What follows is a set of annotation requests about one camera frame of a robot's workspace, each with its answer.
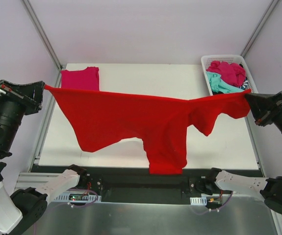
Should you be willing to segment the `red t shirt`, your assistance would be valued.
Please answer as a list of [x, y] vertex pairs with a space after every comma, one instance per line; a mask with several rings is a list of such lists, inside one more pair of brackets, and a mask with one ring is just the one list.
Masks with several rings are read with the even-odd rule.
[[139, 138], [150, 174], [182, 174], [187, 165], [187, 129], [208, 136], [220, 114], [245, 117], [250, 106], [240, 93], [183, 100], [138, 94], [45, 86], [71, 124], [82, 151], [96, 152], [123, 139]]

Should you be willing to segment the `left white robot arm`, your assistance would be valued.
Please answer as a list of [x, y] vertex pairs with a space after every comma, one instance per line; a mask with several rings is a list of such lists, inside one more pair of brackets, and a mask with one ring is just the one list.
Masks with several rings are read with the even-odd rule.
[[0, 233], [21, 235], [37, 222], [47, 206], [66, 190], [83, 190], [87, 186], [87, 171], [71, 165], [63, 173], [37, 188], [19, 189], [9, 195], [1, 172], [6, 167], [2, 159], [10, 157], [10, 148], [24, 116], [42, 109], [43, 81], [14, 84], [0, 80]]

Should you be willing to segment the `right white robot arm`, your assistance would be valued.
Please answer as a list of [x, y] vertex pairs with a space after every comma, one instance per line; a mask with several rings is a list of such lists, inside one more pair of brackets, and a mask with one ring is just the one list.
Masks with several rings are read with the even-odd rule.
[[[277, 94], [247, 94], [245, 98], [256, 125], [274, 124], [282, 133], [282, 91]], [[263, 201], [269, 209], [282, 214], [282, 176], [246, 177], [212, 168], [205, 178], [194, 184], [194, 188], [207, 195], [218, 190], [239, 192]]]

